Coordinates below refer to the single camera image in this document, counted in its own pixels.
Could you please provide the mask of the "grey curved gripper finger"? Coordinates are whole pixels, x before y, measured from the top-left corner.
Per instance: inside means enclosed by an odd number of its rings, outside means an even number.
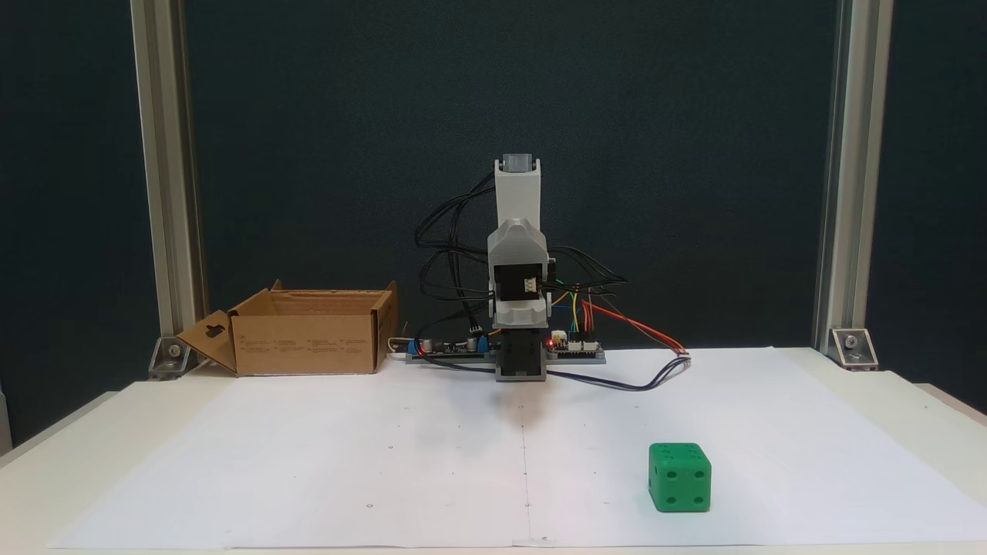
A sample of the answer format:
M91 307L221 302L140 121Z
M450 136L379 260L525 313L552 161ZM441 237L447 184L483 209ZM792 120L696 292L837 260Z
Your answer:
M489 267L547 264L545 235L526 218L508 218L487 237Z

